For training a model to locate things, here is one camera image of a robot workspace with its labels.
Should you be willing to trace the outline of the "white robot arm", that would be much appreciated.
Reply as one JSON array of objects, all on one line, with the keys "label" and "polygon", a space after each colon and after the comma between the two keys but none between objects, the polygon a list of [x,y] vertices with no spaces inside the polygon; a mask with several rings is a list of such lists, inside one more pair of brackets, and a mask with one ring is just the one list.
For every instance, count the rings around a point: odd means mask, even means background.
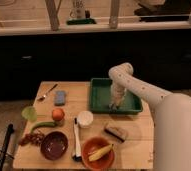
[{"label": "white robot arm", "polygon": [[132,76],[133,67],[112,67],[111,103],[119,104],[129,90],[154,109],[153,171],[191,171],[191,97],[172,93]]}]

